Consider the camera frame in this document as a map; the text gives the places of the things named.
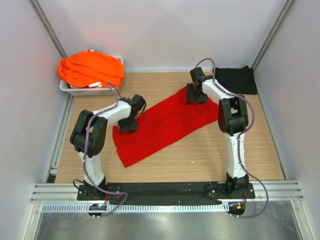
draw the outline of wooden table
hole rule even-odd
[[[121,95],[144,97],[147,108],[175,94],[191,82],[188,72],[128,73],[119,89]],[[277,153],[257,95],[245,96],[256,112],[252,129],[245,134],[245,164],[247,170],[261,180],[283,180]],[[84,110],[99,110],[115,102],[113,96],[78,96],[75,98],[67,135],[56,175],[56,183],[83,180],[81,159],[70,144],[70,135]],[[249,119],[252,114],[248,108]],[[171,144],[142,161],[124,168],[112,139],[111,127],[107,129],[104,149],[101,152],[102,171],[107,182],[197,182],[224,181],[228,168],[225,136],[218,121],[208,124],[183,139]]]

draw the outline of plastic bin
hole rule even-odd
[[[115,56],[123,64],[124,60],[120,56]],[[60,90],[68,92],[73,96],[101,96],[101,95],[112,95],[112,92],[107,87],[93,87],[93,88],[69,88],[68,84],[60,80]]]

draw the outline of red cloth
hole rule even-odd
[[[136,119],[138,130],[134,133],[119,133],[118,126],[113,127],[113,141],[124,167],[218,119],[217,104],[210,99],[204,104],[187,104],[186,95],[184,87],[143,112]]]

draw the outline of orange towel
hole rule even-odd
[[[97,51],[82,51],[63,58],[57,69],[59,77],[68,84],[85,88],[90,84],[106,82],[120,87],[125,75],[124,65],[115,57]]]

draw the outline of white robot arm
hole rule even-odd
[[[192,83],[186,85],[187,103],[191,101],[205,103],[209,97],[219,104],[218,125],[225,135],[228,149],[226,185],[231,196],[240,196],[249,187],[249,177],[239,161],[240,155],[245,167],[245,134],[242,132],[249,123],[246,102],[225,89],[217,80],[213,80],[212,75],[204,75],[201,67],[194,68],[190,74]]]
[[[98,114],[92,121],[93,130],[89,137],[88,153],[85,159],[86,170],[92,181],[97,185],[105,185],[106,179],[102,172],[100,152],[105,144],[107,127],[118,122],[119,131],[134,132],[137,130],[136,117],[139,111],[144,111],[146,101],[142,96],[135,95],[132,99],[120,98],[117,103],[93,112],[83,110],[75,124],[70,142],[74,145],[81,159],[84,158],[86,127],[89,119]],[[92,185],[87,175],[84,175],[87,185]]]
[[[222,99],[234,98],[233,93],[225,89],[217,80],[208,79],[202,83],[202,92],[209,96],[209,98],[215,103],[219,103]],[[227,173],[230,177],[242,178],[246,175],[246,172],[242,169],[238,158],[238,141],[237,137],[241,132],[234,133],[231,136],[229,133],[224,133],[226,139],[226,145],[228,149],[228,170]],[[240,136],[240,156],[243,165],[245,166],[245,147],[244,147],[245,134]]]

